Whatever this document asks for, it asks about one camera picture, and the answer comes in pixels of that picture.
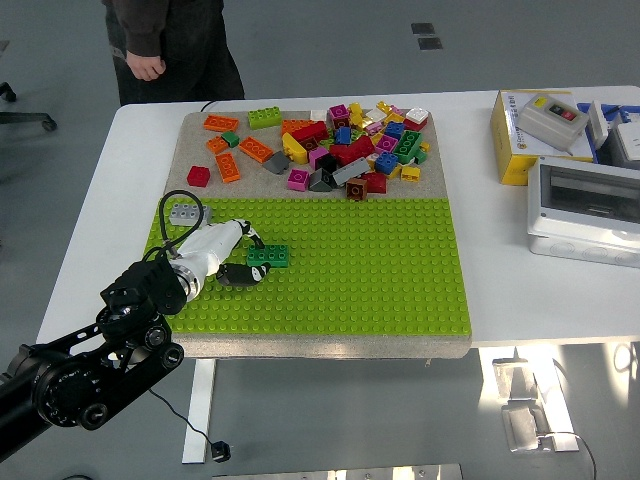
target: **person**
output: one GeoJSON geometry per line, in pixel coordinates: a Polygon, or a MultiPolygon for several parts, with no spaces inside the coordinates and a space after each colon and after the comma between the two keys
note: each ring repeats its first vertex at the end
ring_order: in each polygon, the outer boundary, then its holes
{"type": "Polygon", "coordinates": [[[121,105],[242,100],[223,0],[102,0],[121,105]]]}

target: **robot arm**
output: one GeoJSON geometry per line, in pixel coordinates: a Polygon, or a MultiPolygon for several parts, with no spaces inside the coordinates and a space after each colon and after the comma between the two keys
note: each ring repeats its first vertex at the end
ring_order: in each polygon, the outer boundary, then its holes
{"type": "MultiPolygon", "coordinates": [[[[160,202],[160,211],[166,198],[160,202]]],[[[187,232],[187,241],[168,260],[164,247],[149,260],[132,264],[101,292],[106,304],[93,325],[48,344],[22,345],[0,375],[0,462],[51,425],[80,425],[95,430],[126,408],[180,365],[182,347],[171,341],[164,315],[174,315],[200,293],[205,278],[216,275],[223,285],[255,285],[270,266],[224,264],[243,235],[264,248],[245,220],[206,225],[187,232]],[[97,349],[76,355],[71,348],[102,335],[97,349]]],[[[229,458],[225,454],[216,461],[229,458]]]]}

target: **green baseplate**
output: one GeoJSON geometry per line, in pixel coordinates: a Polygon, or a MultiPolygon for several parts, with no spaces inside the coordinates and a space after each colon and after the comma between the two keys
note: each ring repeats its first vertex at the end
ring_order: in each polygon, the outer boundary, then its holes
{"type": "MultiPolygon", "coordinates": [[[[165,216],[176,201],[167,202],[165,216]]],[[[446,199],[203,199],[214,222],[249,220],[289,267],[250,288],[208,279],[167,318],[175,333],[452,335],[471,324],[446,199]]],[[[187,227],[167,225],[171,238],[187,227]]],[[[158,216],[147,249],[160,245],[158,216]]],[[[246,263],[243,239],[227,263],[246,263]]]]}

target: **person's hand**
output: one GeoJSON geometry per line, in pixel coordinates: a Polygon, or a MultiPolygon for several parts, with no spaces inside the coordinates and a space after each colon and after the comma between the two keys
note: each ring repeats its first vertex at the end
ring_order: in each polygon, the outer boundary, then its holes
{"type": "Polygon", "coordinates": [[[141,57],[127,51],[127,65],[138,80],[150,82],[164,73],[167,66],[160,57],[141,57]]]}

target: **white table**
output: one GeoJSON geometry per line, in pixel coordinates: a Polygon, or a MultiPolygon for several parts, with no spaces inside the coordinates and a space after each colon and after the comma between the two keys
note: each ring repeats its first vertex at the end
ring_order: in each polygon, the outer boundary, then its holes
{"type": "MultiPolygon", "coordinates": [[[[640,88],[570,88],[579,102],[640,105],[640,88]]],[[[473,329],[472,346],[640,339],[640,270],[534,255],[526,187],[498,183],[489,117],[496,91],[218,103],[210,111],[326,109],[379,100],[432,112],[473,329]]],[[[202,103],[116,114],[47,308],[38,342],[88,325],[98,293],[144,249],[184,116],[202,103]]]]}

